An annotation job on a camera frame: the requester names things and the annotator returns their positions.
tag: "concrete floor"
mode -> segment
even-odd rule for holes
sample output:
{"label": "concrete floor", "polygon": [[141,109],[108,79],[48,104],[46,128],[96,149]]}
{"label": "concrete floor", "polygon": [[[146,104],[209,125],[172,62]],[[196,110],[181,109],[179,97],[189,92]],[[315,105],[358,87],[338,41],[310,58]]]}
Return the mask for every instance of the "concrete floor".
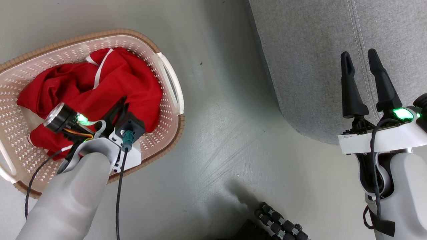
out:
{"label": "concrete floor", "polygon": [[[362,221],[355,158],[299,135],[282,117],[240,0],[2,0],[0,61],[112,28],[160,47],[186,105],[175,149],[123,180],[122,239],[231,237],[260,201],[311,239],[374,239]],[[24,195],[2,179],[0,193],[2,239],[14,239]],[[115,239],[116,193],[117,182],[107,186],[86,240]]]}

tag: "perforated basket wall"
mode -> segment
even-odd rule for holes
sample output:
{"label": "perforated basket wall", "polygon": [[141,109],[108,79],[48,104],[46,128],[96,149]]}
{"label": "perforated basket wall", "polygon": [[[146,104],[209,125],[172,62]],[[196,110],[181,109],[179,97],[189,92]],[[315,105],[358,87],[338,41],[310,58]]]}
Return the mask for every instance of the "perforated basket wall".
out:
{"label": "perforated basket wall", "polygon": [[[11,175],[16,181],[14,186],[17,189],[26,192],[31,176],[47,158],[43,149],[34,147],[27,141],[31,129],[42,120],[16,104],[21,90],[47,68],[81,62],[96,50],[116,47],[124,47],[142,58],[151,67],[163,90],[159,125],[140,142],[143,162],[127,170],[125,175],[153,162],[176,145],[184,129],[184,115],[178,114],[179,111],[173,104],[174,94],[166,87],[169,79],[162,74],[158,61],[153,60],[160,50],[150,39],[132,30],[117,29],[61,41],[0,66],[0,147],[6,161],[13,164]],[[51,161],[41,169],[32,185],[32,197],[38,198],[41,195],[55,176],[60,163]],[[117,179],[118,174],[112,175],[109,183]]]}

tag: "red clothing with white stripe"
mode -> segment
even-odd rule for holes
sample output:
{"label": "red clothing with white stripe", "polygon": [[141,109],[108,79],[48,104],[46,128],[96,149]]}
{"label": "red clothing with white stripe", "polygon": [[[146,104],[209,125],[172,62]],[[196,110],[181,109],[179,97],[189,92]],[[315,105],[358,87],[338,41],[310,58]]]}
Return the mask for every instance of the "red clothing with white stripe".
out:
{"label": "red clothing with white stripe", "polygon": [[[98,50],[87,60],[45,70],[22,90],[18,105],[45,119],[64,102],[89,121],[96,121],[127,96],[129,111],[144,121],[147,132],[152,132],[158,124],[163,92],[144,60],[124,48]],[[48,155],[72,144],[62,133],[55,134],[43,124],[29,138],[34,146],[49,150]]]}

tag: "robotic arm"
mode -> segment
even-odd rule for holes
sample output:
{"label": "robotic arm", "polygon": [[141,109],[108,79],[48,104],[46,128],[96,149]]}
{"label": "robotic arm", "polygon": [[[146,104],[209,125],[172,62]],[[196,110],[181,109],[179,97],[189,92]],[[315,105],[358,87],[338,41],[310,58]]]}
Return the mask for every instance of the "robotic arm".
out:
{"label": "robotic arm", "polygon": [[[427,94],[402,107],[387,71],[374,49],[368,51],[369,65],[378,92],[378,125],[369,114],[354,81],[348,52],[341,55],[342,115],[354,118],[352,128],[339,135],[344,154],[355,154],[359,179],[368,206],[365,225],[378,240],[427,239],[427,164],[412,148],[427,145]],[[366,222],[369,212],[372,226]]]}
{"label": "robotic arm", "polygon": [[[126,97],[122,98],[102,120],[96,122],[89,122],[64,103],[52,110],[44,125],[56,133],[63,132],[74,144],[57,176],[50,181],[28,214],[18,240],[83,240],[89,232],[110,174],[118,172],[117,167],[121,165],[119,202],[126,158],[140,158],[139,151],[132,149],[132,144],[145,133],[144,123],[127,112],[125,100]],[[97,130],[95,133],[86,127],[93,124]]]}

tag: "gray fabric ottoman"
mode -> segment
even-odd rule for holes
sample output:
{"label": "gray fabric ottoman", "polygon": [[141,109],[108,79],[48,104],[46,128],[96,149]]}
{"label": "gray fabric ottoman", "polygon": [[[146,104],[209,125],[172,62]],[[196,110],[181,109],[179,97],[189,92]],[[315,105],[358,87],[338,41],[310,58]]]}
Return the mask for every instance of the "gray fabric ottoman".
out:
{"label": "gray fabric ottoman", "polygon": [[367,52],[375,48],[404,106],[427,92],[424,0],[248,0],[271,85],[299,133],[337,144],[342,117],[340,55],[348,51],[367,119],[381,114]]}

